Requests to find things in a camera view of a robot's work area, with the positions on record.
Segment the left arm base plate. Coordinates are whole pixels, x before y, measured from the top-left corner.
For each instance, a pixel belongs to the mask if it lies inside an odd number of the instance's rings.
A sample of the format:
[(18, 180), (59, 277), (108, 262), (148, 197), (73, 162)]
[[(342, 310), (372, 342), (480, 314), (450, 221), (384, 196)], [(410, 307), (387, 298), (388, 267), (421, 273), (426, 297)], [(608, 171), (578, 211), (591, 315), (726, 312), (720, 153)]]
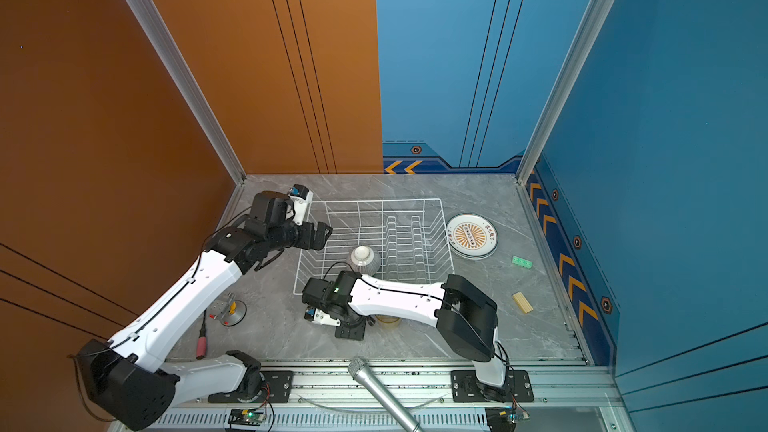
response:
[(236, 390), (211, 394), (207, 397), (207, 401), (218, 404), (261, 404), (265, 401), (271, 404), (285, 404), (290, 399), (293, 379), (294, 372), (290, 370), (247, 373)]

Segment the yellow plastic cup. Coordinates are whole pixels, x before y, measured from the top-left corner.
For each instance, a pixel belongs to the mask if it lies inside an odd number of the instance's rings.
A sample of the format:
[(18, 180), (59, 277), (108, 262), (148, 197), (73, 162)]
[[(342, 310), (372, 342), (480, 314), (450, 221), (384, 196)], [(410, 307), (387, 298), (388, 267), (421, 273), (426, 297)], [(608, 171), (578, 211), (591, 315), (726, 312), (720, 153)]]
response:
[(402, 323), (402, 319), (399, 317), (375, 315), (376, 322), (384, 328), (393, 329), (398, 327)]

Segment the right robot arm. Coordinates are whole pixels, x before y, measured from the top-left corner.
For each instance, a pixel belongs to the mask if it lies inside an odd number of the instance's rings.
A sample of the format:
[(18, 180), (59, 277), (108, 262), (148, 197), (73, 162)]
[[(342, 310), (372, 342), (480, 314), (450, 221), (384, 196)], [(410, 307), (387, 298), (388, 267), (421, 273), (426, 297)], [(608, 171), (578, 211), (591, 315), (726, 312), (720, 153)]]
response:
[(309, 279), (301, 298), (307, 306), (305, 319), (333, 326), (341, 339), (363, 340), (376, 316), (430, 326), (454, 353), (472, 362), (485, 400), (514, 400), (508, 354), (498, 342), (498, 306), (461, 275), (419, 285), (343, 270), (333, 281)]

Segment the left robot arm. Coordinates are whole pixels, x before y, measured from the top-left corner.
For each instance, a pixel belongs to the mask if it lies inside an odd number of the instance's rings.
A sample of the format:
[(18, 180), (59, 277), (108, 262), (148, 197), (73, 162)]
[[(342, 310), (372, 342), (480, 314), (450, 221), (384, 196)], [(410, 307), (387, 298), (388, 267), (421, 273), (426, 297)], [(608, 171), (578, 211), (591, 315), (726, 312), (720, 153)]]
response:
[(72, 355), (82, 404), (95, 404), (111, 420), (141, 431), (179, 403), (213, 394), (257, 398), (264, 382), (261, 364), (243, 352), (176, 364), (166, 358), (184, 332), (245, 274), (263, 269), (287, 249), (325, 247), (333, 229), (307, 219), (312, 198), (299, 184), (289, 193), (256, 194), (248, 209), (204, 240), (191, 267), (135, 321)]

